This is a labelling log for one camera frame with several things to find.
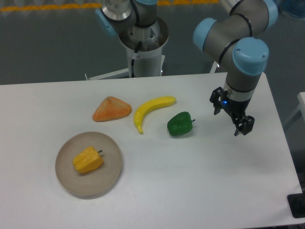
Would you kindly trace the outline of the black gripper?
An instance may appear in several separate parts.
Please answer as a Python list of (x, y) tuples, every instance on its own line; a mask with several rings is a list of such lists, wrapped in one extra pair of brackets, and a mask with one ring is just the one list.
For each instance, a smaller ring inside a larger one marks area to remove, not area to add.
[(254, 118), (250, 115), (245, 115), (245, 111), (250, 103), (250, 99), (245, 101), (236, 101), (228, 97), (228, 92), (225, 92), (222, 87), (218, 87), (212, 91), (210, 102), (214, 107), (214, 115), (220, 113), (224, 109), (232, 118), (236, 130), (234, 136), (239, 134), (247, 135), (254, 126)]

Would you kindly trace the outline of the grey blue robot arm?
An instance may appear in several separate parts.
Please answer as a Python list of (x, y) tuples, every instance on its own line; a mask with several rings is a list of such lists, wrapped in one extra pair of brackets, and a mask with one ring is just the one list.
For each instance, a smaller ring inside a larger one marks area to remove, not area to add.
[[(214, 113), (224, 110), (236, 127), (235, 134), (246, 135), (255, 119), (245, 111), (269, 57), (267, 45), (255, 36), (276, 22), (277, 6), (271, 0), (223, 0), (221, 5), (229, 17), (221, 22), (201, 21), (193, 42), (227, 71), (224, 86), (210, 97)], [(162, 74), (162, 48), (169, 30), (157, 16), (156, 1), (104, 0), (95, 13), (109, 35), (119, 36), (131, 78)]]

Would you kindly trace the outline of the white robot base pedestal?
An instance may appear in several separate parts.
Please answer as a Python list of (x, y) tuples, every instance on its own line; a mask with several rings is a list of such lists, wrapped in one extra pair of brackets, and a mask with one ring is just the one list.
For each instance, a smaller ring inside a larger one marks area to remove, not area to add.
[(148, 27), (128, 28), (119, 34), (120, 42), (126, 49), (128, 67), (90, 77), (88, 80), (161, 76), (165, 59), (162, 49), (168, 38), (168, 26), (160, 17)]

